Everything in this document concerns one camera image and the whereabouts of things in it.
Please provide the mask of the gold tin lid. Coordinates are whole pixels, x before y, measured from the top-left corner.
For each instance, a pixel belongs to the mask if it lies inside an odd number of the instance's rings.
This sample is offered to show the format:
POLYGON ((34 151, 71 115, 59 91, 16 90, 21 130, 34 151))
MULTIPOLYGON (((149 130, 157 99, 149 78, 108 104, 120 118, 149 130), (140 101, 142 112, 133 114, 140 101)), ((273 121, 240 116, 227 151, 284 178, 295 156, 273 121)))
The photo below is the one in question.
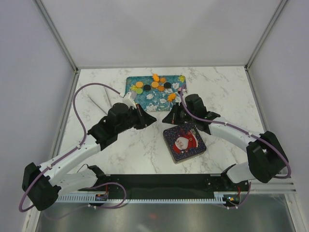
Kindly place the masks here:
POLYGON ((190 122, 164 130, 163 138, 175 164, 202 155, 207 150, 196 126, 190 122))

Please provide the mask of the dark cookie tin box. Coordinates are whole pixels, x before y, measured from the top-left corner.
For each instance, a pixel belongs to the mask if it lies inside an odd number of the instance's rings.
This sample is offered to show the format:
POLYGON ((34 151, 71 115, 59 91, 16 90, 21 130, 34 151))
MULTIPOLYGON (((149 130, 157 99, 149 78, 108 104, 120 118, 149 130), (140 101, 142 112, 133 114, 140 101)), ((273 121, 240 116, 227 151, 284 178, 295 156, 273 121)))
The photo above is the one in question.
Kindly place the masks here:
POLYGON ((170 157, 171 157, 174 164, 180 164, 180 163, 183 163, 183 162, 192 161, 196 158, 202 157, 205 153, 206 153, 206 151, 199 152, 199 153, 196 153, 196 154, 193 154, 193 153, 187 154, 186 153, 186 155, 184 155, 184 153, 181 153, 181 154, 171 153, 170 157))

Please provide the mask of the metal tongs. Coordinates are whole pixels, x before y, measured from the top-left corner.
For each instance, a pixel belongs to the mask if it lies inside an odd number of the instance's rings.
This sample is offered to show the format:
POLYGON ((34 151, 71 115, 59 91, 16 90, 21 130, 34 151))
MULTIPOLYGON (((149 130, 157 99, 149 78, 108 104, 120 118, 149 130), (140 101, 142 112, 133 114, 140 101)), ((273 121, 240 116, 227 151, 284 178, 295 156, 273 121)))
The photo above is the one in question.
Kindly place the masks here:
POLYGON ((98 109, 107 115, 112 104, 106 87, 90 86, 87 90, 87 96, 98 109))

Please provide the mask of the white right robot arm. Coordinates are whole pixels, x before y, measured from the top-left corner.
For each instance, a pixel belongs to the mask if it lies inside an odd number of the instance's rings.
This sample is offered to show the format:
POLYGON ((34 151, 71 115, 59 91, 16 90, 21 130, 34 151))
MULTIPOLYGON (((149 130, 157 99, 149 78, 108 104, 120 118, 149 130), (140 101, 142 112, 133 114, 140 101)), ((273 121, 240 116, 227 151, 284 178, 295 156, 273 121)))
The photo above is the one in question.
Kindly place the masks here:
POLYGON ((175 103, 162 122, 183 126, 191 123, 199 131, 205 132, 235 145, 247 154, 247 161, 231 165, 221 178, 225 190, 233 190, 245 180, 268 183, 279 179, 279 172, 287 168, 284 179, 291 175, 288 158, 276 135, 270 131, 251 132, 227 121, 220 114, 208 111, 197 94, 188 95, 175 103))

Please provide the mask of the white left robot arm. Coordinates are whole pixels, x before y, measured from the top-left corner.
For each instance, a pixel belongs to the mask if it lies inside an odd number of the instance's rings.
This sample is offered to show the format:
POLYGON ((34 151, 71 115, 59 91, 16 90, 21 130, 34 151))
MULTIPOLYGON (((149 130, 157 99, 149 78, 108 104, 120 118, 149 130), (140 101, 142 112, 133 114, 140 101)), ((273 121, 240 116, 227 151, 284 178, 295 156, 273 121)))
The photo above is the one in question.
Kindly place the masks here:
POLYGON ((124 103, 114 104, 108 114, 92 126, 80 144, 71 151, 40 165, 32 162, 25 167, 22 181, 25 194, 22 198, 29 198, 32 207, 43 211, 52 206, 61 194, 90 187, 102 190, 106 180, 94 171, 80 174, 69 172, 114 143, 122 132, 131 128, 142 130, 156 121, 139 104, 131 107, 124 103))

